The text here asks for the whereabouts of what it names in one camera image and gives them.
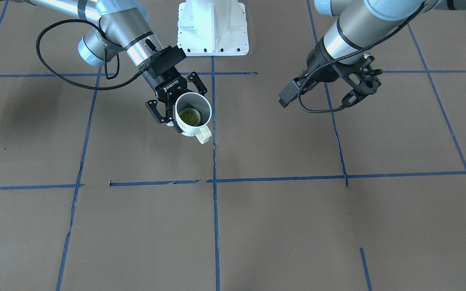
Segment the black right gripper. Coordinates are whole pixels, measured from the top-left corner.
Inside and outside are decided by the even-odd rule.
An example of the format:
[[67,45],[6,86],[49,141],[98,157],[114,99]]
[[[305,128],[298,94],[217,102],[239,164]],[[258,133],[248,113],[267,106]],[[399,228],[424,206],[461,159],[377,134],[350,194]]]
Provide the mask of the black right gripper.
[[[182,95],[189,92],[188,82],[192,83],[198,94],[205,95],[208,92],[207,87],[196,72],[191,72],[187,78],[183,78],[175,66],[171,66],[158,77],[152,77],[147,71],[148,65],[142,65],[142,76],[146,79],[152,90],[155,92],[157,99],[152,99],[145,103],[146,108],[159,124],[170,124],[174,122],[173,108],[176,100]],[[158,104],[164,105],[164,116],[158,110]]]

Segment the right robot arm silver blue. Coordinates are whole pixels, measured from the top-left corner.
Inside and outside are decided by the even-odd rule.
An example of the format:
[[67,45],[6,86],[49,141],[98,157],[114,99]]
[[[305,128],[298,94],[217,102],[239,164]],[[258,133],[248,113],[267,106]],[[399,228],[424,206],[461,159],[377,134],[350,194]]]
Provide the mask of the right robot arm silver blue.
[[176,69],[185,59],[182,48],[163,46],[148,24],[144,5],[136,0],[30,0],[40,6],[70,18],[67,23],[86,23],[92,29],[78,45],[80,56],[90,65],[106,66],[124,51],[137,67],[132,80],[144,76],[155,100],[147,103],[157,123],[182,126],[176,101],[189,94],[187,83],[195,84],[200,94],[207,92],[204,84],[193,72],[187,79]]

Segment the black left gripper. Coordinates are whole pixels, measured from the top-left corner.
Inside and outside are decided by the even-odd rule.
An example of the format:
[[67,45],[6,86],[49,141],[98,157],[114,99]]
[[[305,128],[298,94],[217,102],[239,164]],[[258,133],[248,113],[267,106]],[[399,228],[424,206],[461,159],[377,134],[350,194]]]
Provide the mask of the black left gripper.
[[383,71],[371,67],[374,60],[373,55],[364,55],[353,64],[336,62],[332,65],[339,77],[352,88],[342,99],[341,109],[352,107],[377,92],[381,86],[379,75]]

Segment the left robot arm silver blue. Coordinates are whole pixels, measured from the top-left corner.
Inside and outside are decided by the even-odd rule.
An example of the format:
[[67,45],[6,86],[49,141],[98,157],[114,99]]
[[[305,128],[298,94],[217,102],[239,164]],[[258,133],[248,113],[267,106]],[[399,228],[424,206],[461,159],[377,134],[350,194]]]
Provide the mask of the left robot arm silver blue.
[[375,94],[381,70],[373,69],[368,51],[396,35],[421,13],[438,5],[437,0],[316,0],[322,15],[337,17],[307,57],[307,69],[295,79],[294,94],[301,96],[319,83],[343,79],[351,90],[334,112],[352,107]]

